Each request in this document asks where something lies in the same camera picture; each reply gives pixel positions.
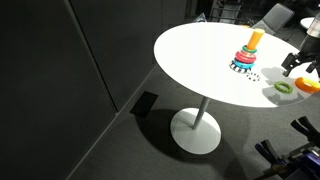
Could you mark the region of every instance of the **white round table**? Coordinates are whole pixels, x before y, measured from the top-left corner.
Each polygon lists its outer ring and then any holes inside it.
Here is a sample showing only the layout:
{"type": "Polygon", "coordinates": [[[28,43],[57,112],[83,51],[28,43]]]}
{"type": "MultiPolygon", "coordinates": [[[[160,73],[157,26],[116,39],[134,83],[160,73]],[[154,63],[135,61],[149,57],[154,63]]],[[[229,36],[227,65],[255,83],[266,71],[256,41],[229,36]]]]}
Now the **white round table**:
{"type": "Polygon", "coordinates": [[[318,80],[317,73],[307,73],[308,64],[302,64],[284,77],[281,63],[288,53],[298,50],[269,34],[264,34],[257,45],[257,60],[252,68],[252,72],[260,75],[260,81],[249,80],[229,67],[252,32],[253,29],[232,24],[192,23],[169,29],[157,39],[154,54],[159,66],[181,85],[203,95],[200,109],[183,109],[172,119],[172,136],[184,150],[206,154],[218,146],[220,127],[205,112],[210,99],[239,106],[277,107],[311,95],[298,89],[294,80],[298,77],[318,80]],[[273,87],[277,81],[291,84],[293,93],[277,91],[273,87]]]}
{"type": "Polygon", "coordinates": [[[305,29],[309,29],[313,20],[314,20],[314,17],[303,18],[300,21],[300,25],[305,29]]]}

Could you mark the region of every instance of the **table top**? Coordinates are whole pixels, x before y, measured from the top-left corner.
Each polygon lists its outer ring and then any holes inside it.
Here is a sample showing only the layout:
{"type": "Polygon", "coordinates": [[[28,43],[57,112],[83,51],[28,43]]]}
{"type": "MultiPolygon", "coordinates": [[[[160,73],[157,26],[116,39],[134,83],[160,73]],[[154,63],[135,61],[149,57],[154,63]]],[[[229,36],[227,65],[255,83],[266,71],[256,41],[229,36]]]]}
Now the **table top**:
{"type": "Polygon", "coordinates": [[[305,29],[309,29],[311,23],[313,22],[314,17],[308,17],[308,18],[303,18],[300,21],[300,24],[302,27],[304,27],[305,29]]]}
{"type": "Polygon", "coordinates": [[[229,64],[235,53],[246,45],[253,29],[224,23],[191,23],[174,27],[160,35],[154,46],[159,66],[186,88],[218,101],[248,107],[277,107],[297,103],[311,94],[294,85],[298,77],[318,80],[316,71],[305,70],[308,64],[293,69],[284,77],[282,62],[288,53],[299,52],[290,44],[264,34],[257,45],[257,60],[252,68],[260,81],[233,71],[229,64]],[[274,83],[293,86],[292,94],[283,94],[274,83]]]}

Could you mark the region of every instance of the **table pedestal base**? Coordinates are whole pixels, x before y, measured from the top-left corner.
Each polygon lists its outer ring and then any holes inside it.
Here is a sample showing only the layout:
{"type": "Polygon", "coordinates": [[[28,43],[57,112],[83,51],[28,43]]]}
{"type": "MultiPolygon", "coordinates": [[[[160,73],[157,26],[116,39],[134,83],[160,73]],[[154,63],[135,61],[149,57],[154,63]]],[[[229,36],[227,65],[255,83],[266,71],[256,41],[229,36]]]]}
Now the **table pedestal base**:
{"type": "Polygon", "coordinates": [[[198,111],[187,108],[176,113],[170,125],[171,134],[182,149],[193,154],[207,154],[219,145],[221,131],[217,121],[206,112],[198,127],[192,129],[198,111]]]}

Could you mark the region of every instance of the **yellow cone top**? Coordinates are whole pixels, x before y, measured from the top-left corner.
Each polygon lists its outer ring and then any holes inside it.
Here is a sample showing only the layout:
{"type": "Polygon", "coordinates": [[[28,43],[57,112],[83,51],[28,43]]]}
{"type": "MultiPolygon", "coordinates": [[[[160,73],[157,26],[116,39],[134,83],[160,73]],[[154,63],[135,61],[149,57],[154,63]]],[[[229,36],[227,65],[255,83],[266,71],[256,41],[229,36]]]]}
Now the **yellow cone top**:
{"type": "Polygon", "coordinates": [[[254,50],[256,49],[257,44],[259,43],[262,35],[265,33],[263,29],[254,29],[252,36],[250,38],[250,41],[247,44],[247,49],[248,50],[254,50]]]}

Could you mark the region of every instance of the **pink ring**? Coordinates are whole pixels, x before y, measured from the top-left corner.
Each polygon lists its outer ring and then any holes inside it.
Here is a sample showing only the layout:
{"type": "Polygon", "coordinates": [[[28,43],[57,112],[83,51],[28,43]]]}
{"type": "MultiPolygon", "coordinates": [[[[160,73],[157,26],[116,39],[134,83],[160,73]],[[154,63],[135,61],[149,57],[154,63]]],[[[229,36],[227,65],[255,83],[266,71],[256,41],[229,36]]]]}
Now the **pink ring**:
{"type": "Polygon", "coordinates": [[[243,63],[247,63],[247,64],[251,64],[253,63],[257,58],[256,57],[252,57],[252,58],[248,58],[243,56],[242,54],[239,53],[239,51],[236,53],[236,59],[240,62],[243,63]]]}

